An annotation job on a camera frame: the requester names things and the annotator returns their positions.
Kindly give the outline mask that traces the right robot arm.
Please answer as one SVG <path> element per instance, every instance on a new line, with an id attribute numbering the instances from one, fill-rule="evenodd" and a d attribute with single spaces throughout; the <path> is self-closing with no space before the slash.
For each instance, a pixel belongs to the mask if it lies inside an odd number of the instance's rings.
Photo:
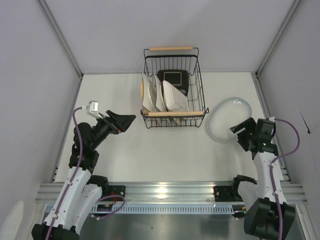
<path id="1" fill-rule="evenodd" d="M 245 206 L 244 232 L 261 240 L 284 240 L 296 217 L 296 210 L 288 205 L 281 187 L 278 147 L 273 142 L 276 119 L 252 117 L 230 131 L 237 134 L 237 142 L 251 157 L 257 179 L 244 175 L 234 177 L 231 192 L 242 199 Z"/>

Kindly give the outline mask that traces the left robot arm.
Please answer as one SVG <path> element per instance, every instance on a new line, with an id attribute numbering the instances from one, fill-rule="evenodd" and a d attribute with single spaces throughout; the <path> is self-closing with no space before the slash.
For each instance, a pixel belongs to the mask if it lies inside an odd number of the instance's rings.
<path id="1" fill-rule="evenodd" d="M 124 133 L 136 119 L 110 110 L 106 115 L 93 112 L 96 125 L 75 123 L 68 171 L 55 204 L 43 223 L 33 226 L 34 240 L 78 240 L 92 207 L 111 198 L 108 178 L 94 175 L 98 146 L 109 136 Z"/>

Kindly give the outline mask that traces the white rectangular plate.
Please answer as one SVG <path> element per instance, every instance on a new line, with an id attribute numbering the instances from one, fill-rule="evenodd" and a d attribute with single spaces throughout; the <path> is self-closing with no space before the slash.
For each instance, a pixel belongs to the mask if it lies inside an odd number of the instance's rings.
<path id="1" fill-rule="evenodd" d="M 187 112 L 189 111 L 188 98 L 181 93 L 175 86 L 168 81 L 162 82 L 163 99 L 166 108 L 170 112 Z"/>

